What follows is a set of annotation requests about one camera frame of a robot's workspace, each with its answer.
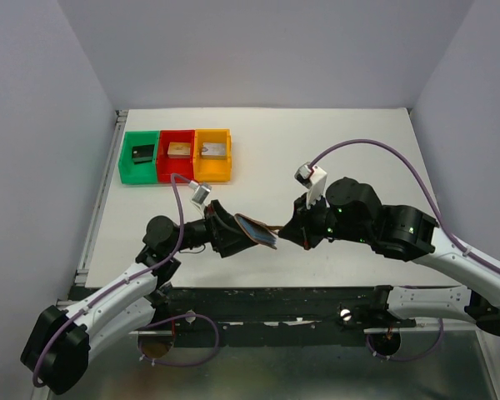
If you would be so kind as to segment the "brown leather card holder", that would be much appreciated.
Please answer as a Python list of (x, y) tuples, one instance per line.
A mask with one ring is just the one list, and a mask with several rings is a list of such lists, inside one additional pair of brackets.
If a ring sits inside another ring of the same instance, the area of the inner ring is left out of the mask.
[(254, 243), (271, 249), (277, 248), (278, 227), (269, 227), (264, 222), (251, 219), (241, 213), (236, 213), (234, 220)]

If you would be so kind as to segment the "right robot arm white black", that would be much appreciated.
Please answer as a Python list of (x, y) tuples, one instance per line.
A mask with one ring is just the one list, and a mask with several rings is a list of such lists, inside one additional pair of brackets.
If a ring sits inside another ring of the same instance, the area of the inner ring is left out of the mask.
[(435, 218), (415, 207), (382, 204), (366, 183), (344, 177), (312, 206), (299, 197), (279, 236), (306, 250), (322, 240), (366, 244), (385, 258), (436, 270), (457, 285), (391, 287), (380, 307), (387, 319), (454, 319), (500, 337), (500, 273), (452, 243)]

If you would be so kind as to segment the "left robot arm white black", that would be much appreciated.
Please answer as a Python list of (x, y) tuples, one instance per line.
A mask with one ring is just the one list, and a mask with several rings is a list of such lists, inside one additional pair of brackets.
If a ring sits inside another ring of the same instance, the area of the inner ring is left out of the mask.
[(96, 344), (106, 340), (103, 329), (119, 315), (132, 328), (146, 325), (153, 311), (133, 322), (135, 312), (130, 307), (172, 278), (180, 265), (175, 259), (178, 251), (210, 244), (222, 257), (230, 257), (256, 245), (254, 232), (251, 221), (226, 212), (217, 200), (194, 222), (152, 218), (141, 252), (118, 278), (68, 309), (52, 305), (39, 314), (20, 357), (32, 372), (33, 385), (65, 393), (86, 372)]

